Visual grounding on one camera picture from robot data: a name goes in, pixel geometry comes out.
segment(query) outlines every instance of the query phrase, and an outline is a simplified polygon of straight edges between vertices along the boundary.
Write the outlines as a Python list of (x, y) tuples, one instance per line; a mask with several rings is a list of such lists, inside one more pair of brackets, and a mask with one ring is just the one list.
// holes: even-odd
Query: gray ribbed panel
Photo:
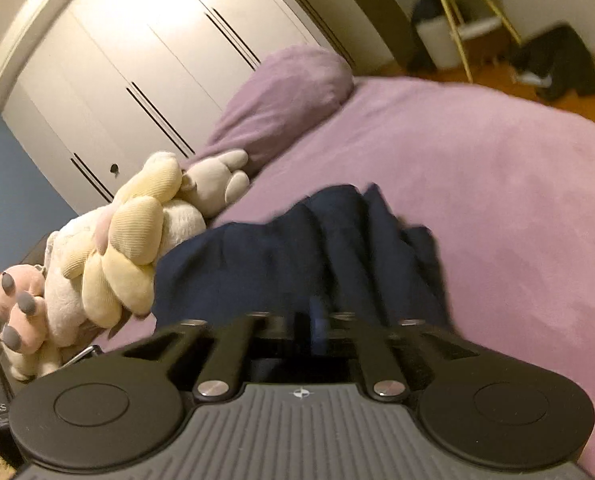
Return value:
[[(166, 450), (94, 480), (588, 480), (573, 464), (547, 472), (488, 472), (438, 449), (401, 406), (350, 384), (249, 385), (228, 404), (203, 406)], [(82, 479), (38, 466), (21, 480)]]

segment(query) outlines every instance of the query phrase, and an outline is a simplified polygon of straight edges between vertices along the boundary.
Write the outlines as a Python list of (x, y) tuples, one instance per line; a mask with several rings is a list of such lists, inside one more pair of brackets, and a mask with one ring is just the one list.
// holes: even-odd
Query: pillowcase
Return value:
[(254, 176), (339, 110), (353, 88), (351, 67), (333, 52), (306, 45), (276, 52), (238, 90), (207, 146), (183, 167), (242, 148), (248, 153), (244, 171)]

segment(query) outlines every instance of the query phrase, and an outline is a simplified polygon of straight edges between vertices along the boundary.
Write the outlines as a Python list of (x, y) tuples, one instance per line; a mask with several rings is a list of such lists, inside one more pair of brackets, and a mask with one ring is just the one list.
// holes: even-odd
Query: wardrobe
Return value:
[(330, 48), (294, 0), (72, 0), (2, 116), (82, 214), (151, 153), (197, 152), (260, 62), (293, 44)]

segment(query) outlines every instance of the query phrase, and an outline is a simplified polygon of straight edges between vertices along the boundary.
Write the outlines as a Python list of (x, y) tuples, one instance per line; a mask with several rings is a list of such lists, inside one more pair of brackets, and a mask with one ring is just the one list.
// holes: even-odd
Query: dark blue cloth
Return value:
[(157, 265), (158, 327), (183, 319), (223, 326), (253, 311), (306, 314), (320, 320), (318, 333), (334, 312), (383, 326), (424, 319), (450, 327), (431, 232), (403, 228), (376, 185), (364, 195), (329, 187), (267, 224), (210, 229)]

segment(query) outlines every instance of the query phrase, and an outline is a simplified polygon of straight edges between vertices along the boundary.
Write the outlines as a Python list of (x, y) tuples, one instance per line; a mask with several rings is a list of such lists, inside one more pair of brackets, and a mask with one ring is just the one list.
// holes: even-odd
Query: bed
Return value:
[[(254, 179), (216, 224), (375, 182), (437, 238), (458, 330), (572, 378), (595, 405), (594, 123), (479, 86), (354, 80), (335, 54), (295, 47), (264, 62), (198, 156), (234, 147)], [(595, 430), (581, 465), (595, 475)]]

